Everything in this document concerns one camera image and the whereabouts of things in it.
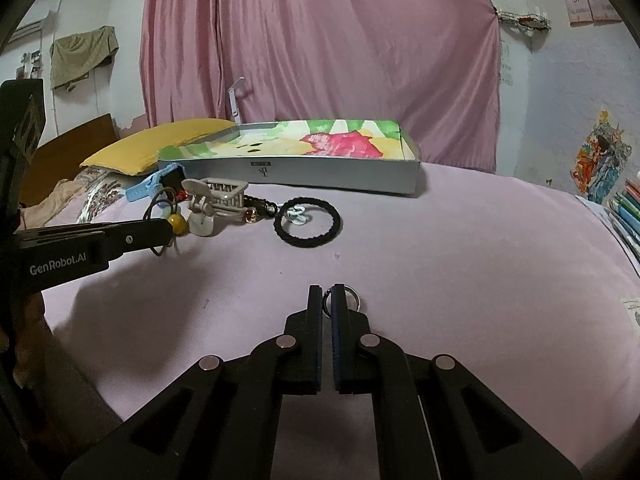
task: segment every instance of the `curtain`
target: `curtain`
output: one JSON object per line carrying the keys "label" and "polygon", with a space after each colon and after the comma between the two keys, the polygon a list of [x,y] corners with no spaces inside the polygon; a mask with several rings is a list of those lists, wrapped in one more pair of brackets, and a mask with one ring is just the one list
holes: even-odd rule
{"label": "curtain", "polygon": [[392,119],[422,160],[495,171],[498,22],[491,0],[146,0],[150,122]]}

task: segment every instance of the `pink tablecloth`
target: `pink tablecloth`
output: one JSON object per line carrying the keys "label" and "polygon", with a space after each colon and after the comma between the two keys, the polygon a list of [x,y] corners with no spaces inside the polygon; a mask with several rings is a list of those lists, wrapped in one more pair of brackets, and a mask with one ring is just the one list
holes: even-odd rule
{"label": "pink tablecloth", "polygon": [[[576,465],[640,413],[640,340],[620,298],[640,280],[573,196],[425,164],[420,196],[250,186],[274,202],[317,196],[344,226],[328,245],[284,244],[273,225],[188,235],[179,253],[126,254],[46,291],[47,320],[104,399],[128,417],[206,354],[231,359],[282,332],[308,286],[355,288],[375,332],[406,352],[447,352]],[[140,218],[121,200],[99,221]],[[325,373],[330,357],[325,355]],[[366,397],[286,399],[273,478],[377,478]]]}

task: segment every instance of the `beige cloth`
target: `beige cloth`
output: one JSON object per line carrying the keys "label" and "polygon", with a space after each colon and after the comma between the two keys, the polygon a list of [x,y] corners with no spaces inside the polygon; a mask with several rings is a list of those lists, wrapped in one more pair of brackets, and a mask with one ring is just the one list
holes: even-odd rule
{"label": "beige cloth", "polygon": [[61,180],[56,184],[51,194],[38,205],[22,210],[22,220],[25,229],[43,227],[57,215],[73,197],[84,193],[82,184],[73,180]]}
{"label": "beige cloth", "polygon": [[118,51],[118,40],[113,27],[104,26],[71,34],[54,41],[51,54],[51,89],[67,85],[88,77],[89,70],[101,65]]}

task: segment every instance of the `box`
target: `box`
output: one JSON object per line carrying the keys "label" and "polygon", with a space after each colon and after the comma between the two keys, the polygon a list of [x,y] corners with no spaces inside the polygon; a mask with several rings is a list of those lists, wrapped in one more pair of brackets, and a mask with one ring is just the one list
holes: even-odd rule
{"label": "box", "polygon": [[160,168],[179,162],[189,178],[394,194],[413,193],[420,171],[415,143],[393,121],[238,124],[158,155]]}

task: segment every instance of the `wooden headboard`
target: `wooden headboard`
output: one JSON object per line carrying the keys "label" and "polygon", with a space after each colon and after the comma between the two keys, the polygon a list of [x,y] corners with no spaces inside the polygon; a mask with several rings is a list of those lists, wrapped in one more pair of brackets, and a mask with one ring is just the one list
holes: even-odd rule
{"label": "wooden headboard", "polygon": [[39,204],[59,180],[72,180],[88,156],[118,140],[111,115],[80,124],[40,146],[33,155],[20,189],[20,202],[27,207]]}

